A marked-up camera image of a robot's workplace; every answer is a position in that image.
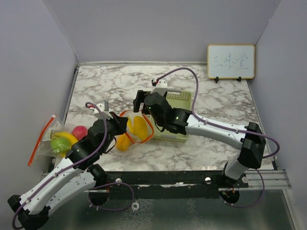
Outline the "orange bell pepper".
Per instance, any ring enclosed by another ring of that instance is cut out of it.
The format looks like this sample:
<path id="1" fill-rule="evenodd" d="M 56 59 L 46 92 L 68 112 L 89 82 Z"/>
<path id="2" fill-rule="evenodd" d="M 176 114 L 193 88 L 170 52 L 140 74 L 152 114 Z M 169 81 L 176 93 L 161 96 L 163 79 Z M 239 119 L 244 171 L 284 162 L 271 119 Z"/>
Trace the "orange bell pepper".
<path id="1" fill-rule="evenodd" d="M 118 137 L 116 147 L 119 151 L 126 151 L 131 145 L 132 142 L 126 134 L 120 135 Z"/>

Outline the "red apple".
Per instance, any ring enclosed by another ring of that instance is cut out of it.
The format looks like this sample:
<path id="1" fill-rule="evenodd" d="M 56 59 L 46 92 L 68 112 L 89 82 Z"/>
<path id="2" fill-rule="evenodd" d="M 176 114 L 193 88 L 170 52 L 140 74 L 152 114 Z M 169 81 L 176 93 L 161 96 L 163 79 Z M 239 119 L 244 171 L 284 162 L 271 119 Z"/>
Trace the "red apple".
<path id="1" fill-rule="evenodd" d="M 85 137 L 88 133 L 88 130 L 85 126 L 76 126 L 71 134 L 76 137 L 78 140 L 82 139 L 83 137 Z"/>

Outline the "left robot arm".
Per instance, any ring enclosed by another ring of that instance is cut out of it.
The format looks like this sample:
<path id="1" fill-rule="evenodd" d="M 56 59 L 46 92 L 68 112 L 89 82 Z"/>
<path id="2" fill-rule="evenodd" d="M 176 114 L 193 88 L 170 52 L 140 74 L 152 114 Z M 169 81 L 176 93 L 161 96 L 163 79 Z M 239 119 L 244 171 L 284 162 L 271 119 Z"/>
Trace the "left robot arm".
<path id="1" fill-rule="evenodd" d="M 80 141 L 43 180 L 23 195 L 12 195 L 8 204 L 14 211 L 13 229 L 38 230 L 67 200 L 87 189 L 101 189 L 108 175 L 97 163 L 114 138 L 127 131 L 128 118 L 114 113 L 98 119 Z"/>

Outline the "yellow mango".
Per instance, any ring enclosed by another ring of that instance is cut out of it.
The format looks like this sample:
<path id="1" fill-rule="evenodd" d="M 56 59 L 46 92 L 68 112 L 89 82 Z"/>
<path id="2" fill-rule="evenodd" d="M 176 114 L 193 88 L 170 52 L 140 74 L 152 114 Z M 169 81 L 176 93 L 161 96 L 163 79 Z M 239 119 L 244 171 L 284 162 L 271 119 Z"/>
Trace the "yellow mango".
<path id="1" fill-rule="evenodd" d="M 133 134 L 137 136 L 141 141 L 147 138 L 147 123 L 141 116 L 135 116 L 133 119 Z"/>

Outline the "clear zip bag red zipper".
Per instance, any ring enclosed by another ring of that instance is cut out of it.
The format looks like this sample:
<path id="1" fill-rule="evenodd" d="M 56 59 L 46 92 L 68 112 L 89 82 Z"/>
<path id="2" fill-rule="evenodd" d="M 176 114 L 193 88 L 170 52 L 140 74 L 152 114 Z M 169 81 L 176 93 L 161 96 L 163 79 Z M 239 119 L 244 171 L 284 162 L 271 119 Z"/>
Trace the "clear zip bag red zipper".
<path id="1" fill-rule="evenodd" d="M 59 159 L 65 157 L 68 151 L 63 153 L 53 153 L 50 146 L 50 142 L 51 140 L 55 139 L 55 137 L 53 137 L 54 133 L 71 133 L 75 127 L 76 126 L 74 125 L 64 125 L 62 120 L 56 114 L 53 114 L 50 120 L 44 126 L 43 130 L 41 131 L 27 165 L 31 166 L 36 159 L 39 159 L 41 157 L 53 157 Z"/>

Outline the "small yellow bananas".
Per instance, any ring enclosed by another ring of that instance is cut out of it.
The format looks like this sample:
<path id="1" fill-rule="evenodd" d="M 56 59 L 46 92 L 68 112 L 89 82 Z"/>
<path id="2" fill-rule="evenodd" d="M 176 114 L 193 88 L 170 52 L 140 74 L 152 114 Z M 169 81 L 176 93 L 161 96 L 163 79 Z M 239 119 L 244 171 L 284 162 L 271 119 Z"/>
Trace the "small yellow bananas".
<path id="1" fill-rule="evenodd" d="M 128 117 L 128 121 L 127 121 L 127 131 L 130 134 L 133 134 L 133 123 L 130 117 Z"/>

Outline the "green plastic basket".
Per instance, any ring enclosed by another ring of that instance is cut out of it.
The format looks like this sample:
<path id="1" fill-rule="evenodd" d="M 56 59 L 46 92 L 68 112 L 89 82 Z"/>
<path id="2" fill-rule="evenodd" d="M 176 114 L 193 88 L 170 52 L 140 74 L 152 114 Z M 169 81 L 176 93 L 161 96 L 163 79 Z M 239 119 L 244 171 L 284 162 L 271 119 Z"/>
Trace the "green plastic basket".
<path id="1" fill-rule="evenodd" d="M 192 92 L 186 90 L 168 90 L 166 95 L 166 100 L 173 108 L 182 108 L 186 110 L 191 110 L 191 98 Z M 162 128 L 154 125 L 154 120 L 152 117 L 150 117 L 150 121 L 154 126 L 153 139 L 185 143 L 189 138 L 188 134 L 173 134 L 167 130 L 160 132 L 159 130 Z"/>

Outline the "yellow banana bunch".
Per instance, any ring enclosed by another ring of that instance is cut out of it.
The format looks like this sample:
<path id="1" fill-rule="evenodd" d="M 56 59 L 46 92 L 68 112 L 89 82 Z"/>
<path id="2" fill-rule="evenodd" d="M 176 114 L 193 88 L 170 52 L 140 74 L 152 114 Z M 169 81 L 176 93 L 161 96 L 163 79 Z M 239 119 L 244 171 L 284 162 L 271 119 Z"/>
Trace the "yellow banana bunch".
<path id="1" fill-rule="evenodd" d="M 55 138 L 65 138 L 70 144 L 75 144 L 78 142 L 77 138 L 68 132 L 56 132 L 53 134 L 53 137 Z"/>

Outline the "green lime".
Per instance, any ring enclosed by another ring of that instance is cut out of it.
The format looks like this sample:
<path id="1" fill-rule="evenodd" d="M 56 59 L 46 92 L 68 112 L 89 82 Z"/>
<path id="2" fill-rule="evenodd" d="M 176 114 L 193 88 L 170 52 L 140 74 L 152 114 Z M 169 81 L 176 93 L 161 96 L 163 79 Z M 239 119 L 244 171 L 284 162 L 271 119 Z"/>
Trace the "green lime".
<path id="1" fill-rule="evenodd" d="M 51 140 L 50 146 L 53 153 L 63 153 L 71 148 L 69 141 L 64 137 Z"/>

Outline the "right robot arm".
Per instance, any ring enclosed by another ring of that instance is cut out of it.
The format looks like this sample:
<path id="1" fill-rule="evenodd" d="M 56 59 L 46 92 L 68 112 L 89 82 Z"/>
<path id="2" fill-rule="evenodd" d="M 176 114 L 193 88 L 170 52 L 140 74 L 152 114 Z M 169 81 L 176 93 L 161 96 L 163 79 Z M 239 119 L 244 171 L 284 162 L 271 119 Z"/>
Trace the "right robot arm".
<path id="1" fill-rule="evenodd" d="M 198 118 L 190 110 L 173 108 L 157 92 L 139 90 L 133 100 L 133 110 L 141 110 L 150 115 L 163 132 L 194 135 L 214 139 L 232 146 L 239 153 L 228 161 L 220 176 L 221 184 L 232 187 L 248 169 L 261 167 L 266 140 L 258 124 L 250 122 L 248 126 L 235 126 L 226 123 L 214 123 L 210 119 Z"/>

